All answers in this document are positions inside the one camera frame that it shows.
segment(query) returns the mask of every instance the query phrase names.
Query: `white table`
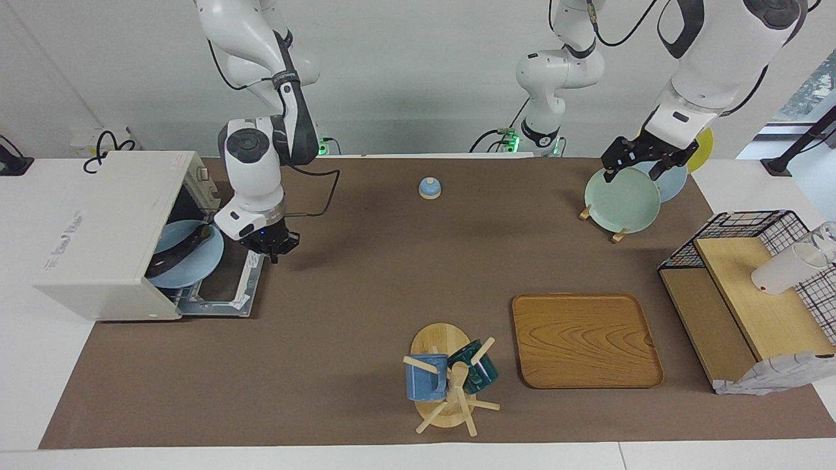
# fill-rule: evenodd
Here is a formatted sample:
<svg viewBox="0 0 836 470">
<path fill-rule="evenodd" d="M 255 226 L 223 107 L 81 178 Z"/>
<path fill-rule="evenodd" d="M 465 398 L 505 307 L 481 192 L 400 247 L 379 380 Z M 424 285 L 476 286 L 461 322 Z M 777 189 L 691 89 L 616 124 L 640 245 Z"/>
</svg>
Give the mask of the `white table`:
<svg viewBox="0 0 836 470">
<path fill-rule="evenodd" d="M 452 155 L 434 157 L 456 157 Z M 757 161 L 709 161 L 695 179 L 714 212 L 792 209 L 810 227 L 822 216 L 791 179 L 768 176 Z M 8 189 L 0 185 L 0 201 Z M 61 203 L 60 187 L 54 200 Z M 355 447 L 195 447 L 35 451 L 93 324 L 30 288 L 53 234 L 26 230 L 27 217 L 49 217 L 0 204 L 0 468 L 415 468 L 466 459 L 481 468 L 678 470 L 836 467 L 836 439 L 748 442 L 593 442 L 433 444 Z M 816 384 L 836 416 L 836 380 Z"/>
</svg>

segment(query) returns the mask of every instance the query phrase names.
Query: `dark green mug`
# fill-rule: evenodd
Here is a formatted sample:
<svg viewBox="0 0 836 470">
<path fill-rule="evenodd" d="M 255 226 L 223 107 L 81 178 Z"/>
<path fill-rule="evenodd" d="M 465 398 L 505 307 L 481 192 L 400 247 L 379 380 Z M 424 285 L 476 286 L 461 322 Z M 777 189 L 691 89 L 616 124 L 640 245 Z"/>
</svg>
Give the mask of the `dark green mug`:
<svg viewBox="0 0 836 470">
<path fill-rule="evenodd" d="M 447 367 L 452 367 L 456 362 L 464 362 L 467 364 L 467 379 L 462 388 L 468 395 L 485 390 L 499 377 L 497 368 L 493 366 L 491 358 L 487 357 L 487 354 L 482 356 L 476 365 L 470 363 L 473 356 L 476 355 L 481 347 L 481 340 L 473 340 L 469 345 L 456 351 L 447 359 Z"/>
</svg>

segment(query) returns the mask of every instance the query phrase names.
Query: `mug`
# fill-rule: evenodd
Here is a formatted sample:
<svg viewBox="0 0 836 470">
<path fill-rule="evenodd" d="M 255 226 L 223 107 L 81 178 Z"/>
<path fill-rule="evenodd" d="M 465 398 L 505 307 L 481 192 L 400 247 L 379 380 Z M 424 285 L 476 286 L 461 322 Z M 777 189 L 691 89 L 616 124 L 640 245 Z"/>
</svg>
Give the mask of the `mug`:
<svg viewBox="0 0 836 470">
<path fill-rule="evenodd" d="M 447 355 L 413 354 L 420 360 L 438 369 L 437 374 L 406 365 L 406 397 L 412 401 L 439 401 L 447 398 Z"/>
<path fill-rule="evenodd" d="M 476 355 L 481 347 L 481 340 L 473 340 L 469 345 L 453 353 L 450 359 L 447 360 L 448 367 L 452 367 L 453 364 L 459 361 L 467 364 L 467 379 L 462 388 L 468 395 L 485 390 L 499 377 L 497 368 L 493 366 L 491 358 L 487 357 L 487 354 L 482 356 L 476 365 L 471 365 L 471 359 L 473 359 L 473 356 Z"/>
</svg>

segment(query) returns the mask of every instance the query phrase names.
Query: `wooden round base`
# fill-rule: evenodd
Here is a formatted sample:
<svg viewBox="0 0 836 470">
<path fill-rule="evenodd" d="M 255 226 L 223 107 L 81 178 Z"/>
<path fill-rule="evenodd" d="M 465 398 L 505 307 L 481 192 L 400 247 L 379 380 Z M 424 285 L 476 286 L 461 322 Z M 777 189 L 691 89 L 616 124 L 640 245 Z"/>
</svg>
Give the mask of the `wooden round base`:
<svg viewBox="0 0 836 470">
<path fill-rule="evenodd" d="M 412 340 L 410 354 L 431 354 L 439 353 L 451 355 L 454 352 L 470 344 L 470 339 L 464 331 L 449 323 L 434 323 L 427 325 L 419 331 Z M 476 400 L 476 395 L 468 395 L 469 400 Z M 415 408 L 421 418 L 426 418 L 436 409 L 440 401 L 416 401 Z M 435 427 L 456 427 L 465 421 L 465 414 L 461 412 L 461 406 L 447 405 L 431 425 Z"/>
</svg>

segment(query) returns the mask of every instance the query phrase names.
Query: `brown tabletop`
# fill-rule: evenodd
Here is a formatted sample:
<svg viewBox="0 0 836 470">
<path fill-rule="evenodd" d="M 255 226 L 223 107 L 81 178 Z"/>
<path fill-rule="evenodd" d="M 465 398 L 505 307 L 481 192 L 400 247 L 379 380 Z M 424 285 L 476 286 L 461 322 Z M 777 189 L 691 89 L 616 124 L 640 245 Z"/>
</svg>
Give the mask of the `brown tabletop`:
<svg viewBox="0 0 836 470">
<path fill-rule="evenodd" d="M 212 173 L 224 179 L 213 162 Z M 580 222 L 597 160 L 324 160 L 342 168 L 301 245 L 265 268 L 249 319 L 97 324 L 41 448 L 419 442 L 609 442 L 836 437 L 811 386 L 717 396 L 656 267 L 711 215 L 693 181 L 621 244 Z M 425 201 L 424 176 L 443 185 Z M 318 211 L 328 178 L 283 171 L 288 210 Z M 224 289 L 217 276 L 212 283 Z M 533 390 L 518 375 L 518 294 L 627 293 L 642 304 L 665 382 L 649 390 Z M 464 426 L 421 422 L 405 396 L 415 333 L 449 322 L 494 336 L 502 410 Z"/>
</svg>

